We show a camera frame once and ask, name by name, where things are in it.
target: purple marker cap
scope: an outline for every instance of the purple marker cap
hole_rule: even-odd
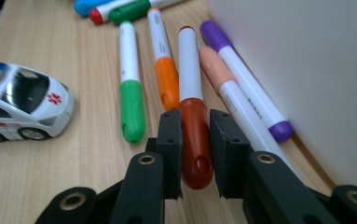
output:
[[[233,46],[213,21],[204,21],[200,26],[200,32],[204,42],[216,52],[223,47]]]
[[[278,143],[288,140],[294,133],[291,124],[286,120],[274,124],[268,130]]]

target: green marker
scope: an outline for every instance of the green marker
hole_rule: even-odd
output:
[[[120,24],[120,81],[120,128],[127,142],[137,144],[145,133],[145,117],[135,30],[129,21]]]
[[[185,0],[138,0],[112,9],[108,17],[113,24],[119,25],[123,21],[135,21],[145,17],[151,7],[162,9],[183,1]]]

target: white toy car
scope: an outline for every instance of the white toy car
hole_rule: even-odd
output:
[[[0,142],[56,137],[67,126],[74,107],[74,95],[55,78],[0,63]]]

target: purple marker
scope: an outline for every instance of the purple marker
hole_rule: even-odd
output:
[[[216,26],[213,21],[204,21],[200,26],[200,32],[204,42],[212,47],[226,63],[248,102],[263,120],[268,130],[277,142],[288,140],[294,132],[277,106],[273,104],[268,95],[256,81],[247,66],[240,59],[233,45]]]

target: red cross emblem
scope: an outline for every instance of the red cross emblem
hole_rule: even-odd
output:
[[[52,94],[48,94],[48,101],[55,105],[58,105],[62,102],[62,98],[60,97],[60,95],[53,92]]]

